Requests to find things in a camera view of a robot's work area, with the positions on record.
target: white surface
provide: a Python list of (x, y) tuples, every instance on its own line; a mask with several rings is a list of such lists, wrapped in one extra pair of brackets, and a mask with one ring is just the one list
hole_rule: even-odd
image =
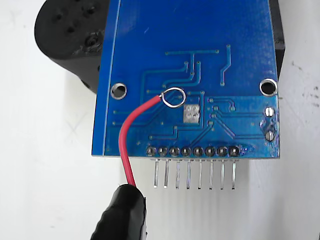
[[(112, 193), (125, 182), (118, 159), (92, 158), (95, 95), (37, 48), (44, 0), (2, 0), (0, 8), (0, 239), (89, 240)], [(153, 188), (154, 163), (134, 160), (147, 197), (150, 240), (318, 240), (320, 232), (320, 1), (280, 0), (286, 53), (279, 83), (281, 160), (187, 164), (175, 190)]]

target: screw hole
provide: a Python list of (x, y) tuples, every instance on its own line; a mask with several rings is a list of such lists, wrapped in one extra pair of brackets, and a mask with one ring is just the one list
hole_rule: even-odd
[(92, 46), (96, 45), (98, 42), (99, 42), (98, 36), (91, 35), (91, 36), (88, 36), (85, 39), (85, 43), (84, 44), (85, 44), (86, 47), (92, 47)]
[(70, 27), (67, 28), (66, 31), (67, 31), (69, 34), (72, 34), (72, 33), (75, 32), (75, 28), (74, 28), (73, 26), (70, 26)]
[(115, 100), (121, 100), (123, 99), (127, 94), (127, 87), (123, 83), (116, 83), (115, 85), (112, 86), (111, 88), (111, 96)]
[(260, 91), (267, 97), (272, 97), (277, 93), (277, 83), (270, 78), (266, 78), (260, 82)]
[(95, 6), (91, 6), (89, 7), (86, 12), (90, 15), (94, 14), (96, 12), (96, 7)]

